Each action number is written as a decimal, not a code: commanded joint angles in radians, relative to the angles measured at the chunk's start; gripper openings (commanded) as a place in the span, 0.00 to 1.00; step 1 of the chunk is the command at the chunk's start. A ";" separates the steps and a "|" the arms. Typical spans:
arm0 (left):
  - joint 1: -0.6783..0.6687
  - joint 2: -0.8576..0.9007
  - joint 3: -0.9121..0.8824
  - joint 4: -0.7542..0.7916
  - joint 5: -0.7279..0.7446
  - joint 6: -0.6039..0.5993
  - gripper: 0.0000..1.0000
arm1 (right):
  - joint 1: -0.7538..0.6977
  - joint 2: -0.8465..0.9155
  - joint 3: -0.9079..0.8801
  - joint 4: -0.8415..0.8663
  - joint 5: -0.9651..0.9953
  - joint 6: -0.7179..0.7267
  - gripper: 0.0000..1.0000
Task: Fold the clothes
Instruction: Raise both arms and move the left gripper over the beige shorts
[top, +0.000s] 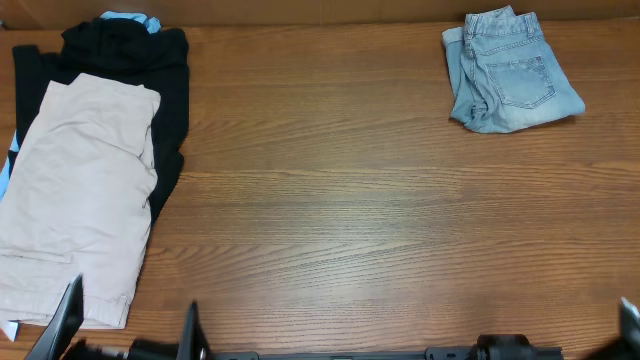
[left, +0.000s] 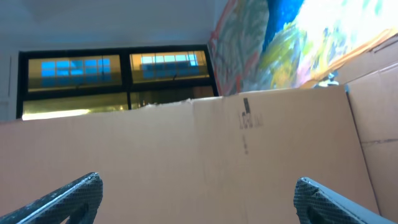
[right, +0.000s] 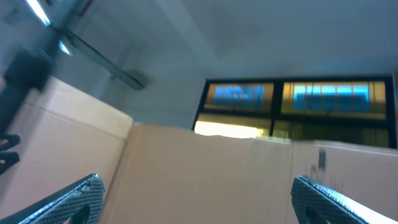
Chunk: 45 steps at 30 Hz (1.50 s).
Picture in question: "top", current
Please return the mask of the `beige cotton shorts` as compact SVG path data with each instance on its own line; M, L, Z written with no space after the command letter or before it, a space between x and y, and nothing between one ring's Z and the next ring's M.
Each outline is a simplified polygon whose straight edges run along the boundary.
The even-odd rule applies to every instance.
M48 84L1 200L3 319L47 323L81 278L85 326L125 326L151 229L160 102L88 74Z

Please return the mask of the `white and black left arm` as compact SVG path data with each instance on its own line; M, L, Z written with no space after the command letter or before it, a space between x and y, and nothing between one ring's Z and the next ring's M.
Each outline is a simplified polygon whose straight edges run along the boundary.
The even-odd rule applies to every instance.
M177 345L136 340L126 352L93 347L85 340L71 344L84 322L83 278L78 275L67 286L53 318L32 347L26 360L115 359L115 360L206 360L212 353L199 320L198 304L187 311Z

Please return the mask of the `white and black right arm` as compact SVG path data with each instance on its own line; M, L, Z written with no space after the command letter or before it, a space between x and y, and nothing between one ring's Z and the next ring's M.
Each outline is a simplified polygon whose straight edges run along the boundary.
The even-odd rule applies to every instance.
M639 310L622 297L617 338L584 360L639 360ZM476 360L563 360L559 347L535 347L524 335L481 335L469 355Z

